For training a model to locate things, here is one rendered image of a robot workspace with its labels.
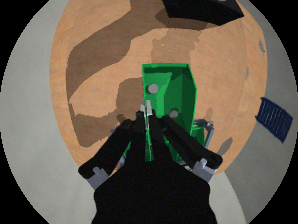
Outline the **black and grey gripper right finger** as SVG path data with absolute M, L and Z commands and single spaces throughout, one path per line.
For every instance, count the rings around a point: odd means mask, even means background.
M 174 165 L 169 147 L 166 146 L 163 135 L 189 168 L 192 169 L 192 172 L 209 182 L 222 164 L 222 157 L 204 148 L 171 117 L 162 116 L 161 118 L 157 118 L 155 110 L 151 109 L 150 100 L 146 100 L 146 103 L 148 129 L 153 157 L 156 159 L 161 191 L 166 195 L 174 195 L 181 187 L 179 173 Z

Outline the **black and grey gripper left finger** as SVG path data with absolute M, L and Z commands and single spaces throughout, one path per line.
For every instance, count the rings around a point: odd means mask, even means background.
M 129 198 L 139 194 L 141 160 L 145 161 L 147 129 L 144 100 L 141 101 L 140 110 L 135 114 L 136 121 L 124 120 L 94 157 L 79 167 L 79 174 L 94 190 L 109 178 L 131 141 L 130 148 L 126 152 L 118 189 Z

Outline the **grey shelf rack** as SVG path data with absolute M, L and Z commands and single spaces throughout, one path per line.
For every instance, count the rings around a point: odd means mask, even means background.
M 208 123 L 207 123 L 207 121 L 205 120 L 205 119 L 200 119 L 200 120 L 194 120 L 194 122 L 193 122 L 193 124 L 194 123 L 199 123 L 199 122 L 201 122 L 200 124 L 202 124 L 203 125 L 203 127 L 208 131 L 208 133 L 207 133 L 207 136 L 206 136 L 206 139 L 205 139 L 205 143 L 204 143 L 204 148 L 208 148 L 208 146 L 209 146 L 209 143 L 210 143 L 210 141 L 211 141 L 211 138 L 212 138 L 212 136 L 213 136 L 213 133 L 214 133 L 214 122 L 213 121 L 208 121 Z M 212 124 L 213 123 L 213 124 Z M 213 127 L 212 127 L 213 126 Z M 116 128 L 115 129 L 111 129 L 111 131 L 110 131 L 110 135 L 116 130 L 118 128 L 118 126 L 116 126 Z M 151 161 L 153 160 L 153 151 L 152 151 L 152 145 L 150 145 L 150 151 L 151 151 Z M 124 154 L 123 154 L 124 155 Z M 121 157 L 121 159 L 119 160 L 120 161 L 120 167 L 122 167 L 123 165 L 124 165 L 124 161 L 125 161 L 125 156 L 123 156 L 122 155 L 122 157 Z M 177 162 L 178 164 L 180 164 L 180 165 L 182 165 L 182 164 L 186 164 L 184 161 L 178 161 Z

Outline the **green bin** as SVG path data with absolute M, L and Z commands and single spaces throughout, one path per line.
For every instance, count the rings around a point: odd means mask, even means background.
M 171 152 L 173 161 L 177 162 L 177 159 L 178 159 L 178 155 L 179 154 L 176 152 L 176 150 L 173 148 L 173 146 L 171 146 L 170 143 L 166 143 L 166 146 L 169 147 L 169 150 Z
M 189 64 L 142 64 L 142 78 L 148 144 L 151 145 L 151 138 L 149 137 L 146 100 L 150 100 L 151 109 L 155 110 L 157 118 L 169 116 L 170 110 L 175 109 L 178 116 L 173 120 L 191 135 L 195 116 L 197 87 Z M 152 83 L 159 88 L 155 94 L 148 91 L 148 86 Z
M 131 141 L 130 141 L 131 143 Z M 130 147 L 130 143 L 128 145 L 128 147 L 126 148 L 125 152 L 124 152 L 124 156 L 126 157 L 126 152 Z M 145 161 L 151 161 L 151 153 L 150 153 L 150 145 L 148 144 L 148 135 L 146 135 L 146 146 L 148 148 L 148 151 L 145 152 Z
M 191 136 L 194 137 L 202 146 L 205 143 L 205 136 L 204 136 L 204 127 L 200 123 L 194 123 L 192 128 Z M 178 155 L 178 161 L 183 161 L 183 159 Z

